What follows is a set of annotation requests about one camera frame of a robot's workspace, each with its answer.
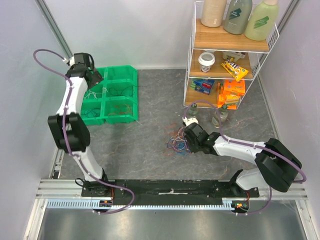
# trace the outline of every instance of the green plastic bin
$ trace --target green plastic bin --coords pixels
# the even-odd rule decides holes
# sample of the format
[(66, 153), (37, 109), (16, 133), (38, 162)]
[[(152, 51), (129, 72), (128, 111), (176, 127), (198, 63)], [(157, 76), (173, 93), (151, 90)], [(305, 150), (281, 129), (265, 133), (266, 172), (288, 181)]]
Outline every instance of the green plastic bin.
[(138, 103), (132, 97), (110, 97), (102, 103), (102, 115), (109, 124), (130, 123), (138, 120)]
[(81, 117), (88, 125), (138, 121), (138, 72), (130, 66), (97, 68), (104, 80), (83, 98)]
[(105, 123), (102, 113), (102, 99), (88, 99), (83, 101), (81, 106), (81, 118), (85, 125), (101, 125)]

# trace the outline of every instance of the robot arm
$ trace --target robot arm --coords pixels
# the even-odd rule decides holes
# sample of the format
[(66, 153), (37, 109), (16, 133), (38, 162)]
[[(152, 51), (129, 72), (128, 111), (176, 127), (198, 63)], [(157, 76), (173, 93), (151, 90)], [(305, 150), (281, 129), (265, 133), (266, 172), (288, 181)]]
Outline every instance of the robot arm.
[(268, 142), (249, 142), (228, 137), (225, 140), (220, 133), (208, 134), (198, 124), (195, 118), (186, 121), (184, 129), (188, 147), (192, 153), (203, 152), (216, 156), (230, 156), (255, 164), (257, 168), (236, 173), (235, 183), (244, 190), (251, 188), (266, 188), (268, 185), (279, 192), (287, 192), (298, 171), (290, 164), (261, 149), (271, 149), (295, 164), (301, 169), (299, 160), (277, 139)]
[[(66, 123), (69, 124), (67, 130), (68, 141), (72, 153), (80, 156), (86, 169), (98, 179), (106, 179), (103, 168), (97, 163), (90, 145), (90, 133), (85, 123), (80, 117), (81, 106), (86, 91), (103, 80), (103, 77), (95, 69), (93, 58), (87, 53), (76, 53), (68, 62), (70, 69), (67, 76), (70, 78), (72, 86), (72, 94), (69, 98), (67, 106)], [(66, 82), (66, 90), (59, 110), (56, 115), (48, 117), (48, 125), (53, 135), (55, 144), (59, 149), (68, 152), (62, 131), (62, 116), (65, 109), (66, 100), (68, 98), (70, 83)], [(84, 174), (86, 181), (94, 182), (95, 180), (89, 176), (81, 164), (78, 157), (74, 156), (74, 160)]]

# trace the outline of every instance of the marble floor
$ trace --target marble floor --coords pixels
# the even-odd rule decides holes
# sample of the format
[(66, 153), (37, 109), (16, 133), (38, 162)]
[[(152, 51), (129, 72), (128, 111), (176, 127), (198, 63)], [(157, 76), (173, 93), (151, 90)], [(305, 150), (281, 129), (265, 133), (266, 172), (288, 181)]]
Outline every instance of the marble floor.
[[(185, 73), (185, 69), (140, 70), (139, 122), (88, 127), (91, 150), (109, 179), (229, 180), (239, 169), (254, 168), (249, 162), (227, 156), (168, 154), (170, 132), (182, 125)], [(212, 116), (212, 109), (199, 111), (199, 123), (208, 133), (217, 131), (211, 124)], [(239, 109), (229, 111), (222, 129), (230, 137), (248, 141), (274, 137), (257, 80)], [(65, 154), (60, 178), (78, 177), (83, 177), (80, 168)]]

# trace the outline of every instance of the blue box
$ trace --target blue box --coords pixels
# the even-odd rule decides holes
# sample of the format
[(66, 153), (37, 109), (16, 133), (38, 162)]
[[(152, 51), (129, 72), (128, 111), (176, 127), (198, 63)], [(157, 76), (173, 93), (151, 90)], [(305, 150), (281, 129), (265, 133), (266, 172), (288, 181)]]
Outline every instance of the blue box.
[(191, 83), (190, 88), (196, 90), (197, 92), (210, 95), (210, 92), (214, 83), (215, 83), (215, 80), (213, 79), (202, 78), (199, 80), (194, 80)]

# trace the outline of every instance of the plastic bottle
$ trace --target plastic bottle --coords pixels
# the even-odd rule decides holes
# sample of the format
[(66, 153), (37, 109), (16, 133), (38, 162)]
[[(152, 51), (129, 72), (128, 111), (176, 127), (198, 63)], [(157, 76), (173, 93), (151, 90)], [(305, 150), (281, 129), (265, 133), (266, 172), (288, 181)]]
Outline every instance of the plastic bottle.
[[(228, 106), (223, 104), (222, 107), (218, 108), (218, 111), (220, 113), (221, 124), (223, 124), (228, 117)], [(213, 113), (212, 123), (215, 128), (220, 127), (219, 116), (216, 111)]]
[(263, 0), (253, 10), (244, 35), (255, 41), (265, 40), (274, 27), (278, 13), (278, 0)]
[(201, 23), (210, 28), (221, 25), (227, 0), (204, 0)]
[(197, 104), (192, 104), (188, 111), (189, 118), (196, 118), (199, 113), (199, 109), (197, 108)]
[(224, 22), (224, 30), (231, 34), (243, 34), (252, 10), (252, 0), (232, 0)]

